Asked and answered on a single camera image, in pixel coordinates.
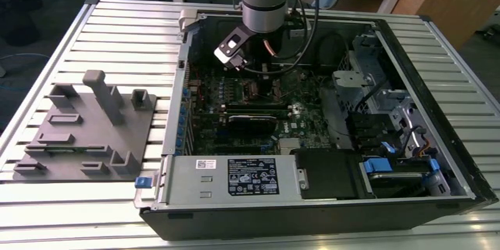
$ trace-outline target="small blue connector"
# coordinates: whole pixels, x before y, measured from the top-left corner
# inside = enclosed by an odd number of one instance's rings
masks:
[[[137,177],[134,178],[134,188],[136,189],[150,189],[153,186],[153,178],[150,177]]]
[[[396,153],[396,149],[389,145],[388,142],[382,142],[382,145],[384,145],[385,148],[388,149],[388,152],[389,152],[389,153]]]
[[[430,164],[432,171],[437,171],[440,169],[437,160],[430,159],[429,164]]]

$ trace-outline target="power supply label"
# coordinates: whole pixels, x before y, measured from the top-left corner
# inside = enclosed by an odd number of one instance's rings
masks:
[[[232,196],[280,194],[276,160],[228,159],[228,183]]]

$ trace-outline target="barcode sticker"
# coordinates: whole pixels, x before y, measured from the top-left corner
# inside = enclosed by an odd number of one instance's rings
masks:
[[[196,160],[196,169],[214,169],[217,160],[214,159],[197,159]]]

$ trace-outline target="blue latch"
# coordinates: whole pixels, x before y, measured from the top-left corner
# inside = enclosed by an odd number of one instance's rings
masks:
[[[137,177],[134,178],[134,188],[136,189],[150,189],[153,186],[153,178],[150,177]]]
[[[389,160],[386,158],[370,158],[362,162],[366,173],[392,172]]]
[[[437,171],[440,169],[437,160],[430,159],[429,164],[430,164],[432,171]]]
[[[382,142],[382,145],[384,145],[385,148],[388,149],[388,152],[389,152],[389,153],[396,153],[396,149],[389,145],[388,142]]]

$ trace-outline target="slotted aluminum surface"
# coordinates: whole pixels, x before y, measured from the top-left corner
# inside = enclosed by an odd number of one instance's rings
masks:
[[[46,78],[38,79],[38,90],[29,92],[0,139],[6,145],[0,158],[1,181],[12,179],[14,163],[52,106],[42,97],[50,84],[81,84],[86,69],[104,70],[106,82],[117,84],[121,93],[140,87],[158,96],[142,171],[158,168],[180,47],[177,18],[185,8],[230,9],[225,5],[125,0],[100,0],[84,6],[42,73]],[[416,16],[333,11],[321,14],[386,20],[484,176],[498,191],[498,105],[433,25]],[[82,85],[76,89],[89,91]],[[133,183],[0,185],[0,248],[425,249],[442,244],[446,249],[494,249],[500,244],[500,204],[440,218],[409,231],[166,242],[141,221],[133,196]],[[142,200],[152,197],[153,190],[145,190]]]

